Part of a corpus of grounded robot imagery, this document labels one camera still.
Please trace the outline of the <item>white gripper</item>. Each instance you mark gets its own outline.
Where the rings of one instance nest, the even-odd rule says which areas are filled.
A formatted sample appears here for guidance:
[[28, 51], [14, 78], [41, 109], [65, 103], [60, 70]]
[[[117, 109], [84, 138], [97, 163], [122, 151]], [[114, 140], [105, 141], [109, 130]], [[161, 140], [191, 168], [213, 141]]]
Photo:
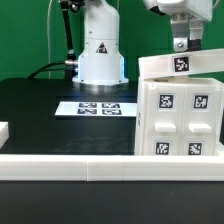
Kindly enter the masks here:
[[[203, 21], [212, 19], [213, 0], [143, 0], [143, 3], [148, 10], [156, 10], [171, 15], [170, 25], [175, 52], [188, 50], [189, 30], [189, 50], [198, 51], [201, 49], [204, 31]], [[197, 18], [192, 18], [189, 24], [186, 13]]]

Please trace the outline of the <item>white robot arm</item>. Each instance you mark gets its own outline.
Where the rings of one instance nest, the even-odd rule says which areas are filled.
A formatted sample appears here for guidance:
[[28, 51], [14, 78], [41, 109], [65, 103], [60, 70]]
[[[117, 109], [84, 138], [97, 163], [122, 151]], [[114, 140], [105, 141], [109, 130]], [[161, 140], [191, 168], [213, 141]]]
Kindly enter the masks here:
[[[212, 20], [213, 0], [142, 0], [146, 9], [169, 15], [173, 49], [185, 52], [200, 46], [203, 28]], [[113, 86], [128, 83], [124, 58], [119, 52], [118, 11], [106, 0], [87, 0], [84, 6], [84, 50], [78, 57], [74, 83]]]

